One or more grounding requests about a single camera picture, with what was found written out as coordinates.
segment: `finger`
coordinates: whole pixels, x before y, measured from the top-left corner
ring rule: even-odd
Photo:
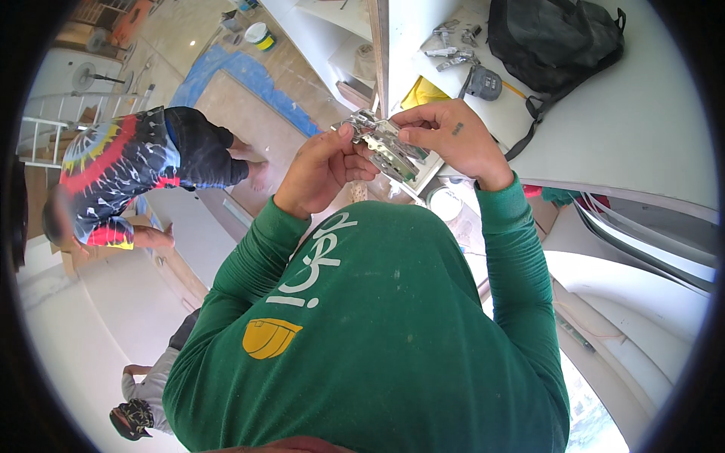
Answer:
[[[440,118],[447,108],[444,102],[430,102],[398,112],[390,120],[395,124],[410,124],[421,120],[440,124]]]
[[[436,150],[439,149],[442,133],[445,132],[423,128],[405,128],[398,132],[398,138],[403,143]]]
[[[414,121],[414,122],[404,124],[404,125],[399,125],[399,126],[401,129],[404,129],[404,128],[439,129],[440,128],[438,123],[435,121],[430,122],[430,121],[423,121],[423,120]]]
[[[344,161],[344,154],[342,153],[335,153],[330,157],[328,160],[328,164],[330,166],[330,171],[332,172],[333,178],[335,178],[335,181],[340,185],[340,187],[344,186],[346,181],[346,171],[347,168],[345,168],[345,161]]]
[[[351,168],[345,172],[347,182],[352,181],[372,181],[375,175],[361,168]]]
[[[350,170],[360,168],[361,170],[367,170],[370,173],[380,172],[380,170],[378,170],[378,168],[373,165],[372,162],[357,154],[353,154],[352,156],[345,156],[345,168]]]
[[[361,144],[353,145],[352,148],[355,150],[355,153],[359,156],[363,156],[366,159],[370,159],[370,156],[375,154],[375,152],[368,148],[368,144],[363,142]]]
[[[328,130],[327,132],[313,137],[315,139],[314,146],[304,155],[316,162],[327,162],[336,152],[343,151],[350,147],[352,140],[352,126],[344,123],[338,130]]]

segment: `hand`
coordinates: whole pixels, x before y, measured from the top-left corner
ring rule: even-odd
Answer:
[[[75,236],[73,236],[73,243],[75,244],[76,247],[78,247],[80,249],[80,253],[82,253],[84,257],[88,258],[91,256],[91,254],[88,252],[88,250],[84,249],[83,246],[80,245],[80,242],[78,242],[78,239],[76,239]]]
[[[292,161],[273,201],[299,219],[324,211],[345,183],[372,181],[380,170],[365,144],[353,145],[352,126],[343,124],[307,140]]]
[[[475,178],[485,191],[513,182],[513,172],[481,118],[462,99],[431,102],[390,118],[401,128],[398,138],[434,150],[451,167]]]
[[[151,371],[152,367],[144,367],[143,365],[126,365],[123,368],[123,374],[128,375],[146,375],[149,374],[149,371]]]

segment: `standing fan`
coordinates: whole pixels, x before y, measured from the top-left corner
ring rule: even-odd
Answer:
[[[108,80],[110,82],[116,82],[123,85],[123,93],[128,93],[128,90],[131,89],[131,83],[133,82],[133,71],[131,71],[127,76],[125,80],[120,79],[114,79],[111,77],[106,77],[105,75],[99,75],[96,74],[96,66],[93,63],[86,62],[83,63],[81,66],[78,66],[78,69],[75,70],[73,73],[73,88],[75,88],[78,91],[85,91],[93,85],[93,82],[95,80]]]

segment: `white bucket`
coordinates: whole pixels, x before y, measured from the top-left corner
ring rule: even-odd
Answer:
[[[254,44],[261,51],[270,50],[276,41],[264,22],[251,24],[244,34],[244,40]]]

